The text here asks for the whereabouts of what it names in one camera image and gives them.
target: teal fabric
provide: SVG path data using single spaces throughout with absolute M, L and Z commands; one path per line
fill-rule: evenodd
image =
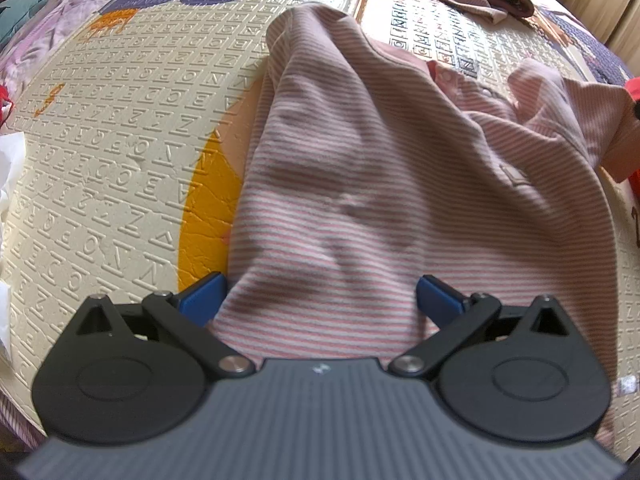
M 0 2 L 0 50 L 47 0 L 5 0 Z

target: white paper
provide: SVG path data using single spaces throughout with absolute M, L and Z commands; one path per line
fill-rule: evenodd
M 15 186 L 22 173 L 26 146 L 22 132 L 0 136 L 0 240 L 3 240 L 4 220 Z M 9 285 L 0 280 L 0 351 L 7 361 L 11 362 L 11 341 L 9 318 L 11 310 L 11 290 Z

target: bed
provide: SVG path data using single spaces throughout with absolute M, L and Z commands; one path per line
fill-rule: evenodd
M 31 381 L 82 298 L 101 291 L 139 301 L 225 270 L 267 54 L 262 35 L 287 6 L 308 0 L 95 0 L 57 35 L 53 1 L 36 16 L 45 25 L 32 24 L 3 53 L 17 96 L 3 129 L 25 132 L 27 157 L 4 226 L 11 361 L 0 364 L 0 410 L 31 446 L 42 438 Z M 526 22 L 499 25 L 437 0 L 316 1 L 499 92 L 522 56 L 578 79 L 631 77 L 553 0 L 536 0 Z M 18 69 L 24 52 L 40 57 Z M 601 180 L 618 238 L 622 377 L 640 364 L 640 215 L 628 184 L 604 172 Z M 640 446 L 638 406 L 638 393 L 614 400 L 623 458 Z

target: gray ribbed plate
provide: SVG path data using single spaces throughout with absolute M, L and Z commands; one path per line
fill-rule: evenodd
M 421 381 L 375 359 L 268 360 L 216 384 L 184 424 L 117 448 L 49 439 L 28 480 L 613 480 L 623 465 L 594 441 L 529 450 L 452 421 Z

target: white logo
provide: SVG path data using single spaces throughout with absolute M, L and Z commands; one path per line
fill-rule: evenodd
M 329 365 L 322 363 L 314 366 L 311 369 L 318 375 L 324 375 L 325 373 L 331 370 L 331 367 Z

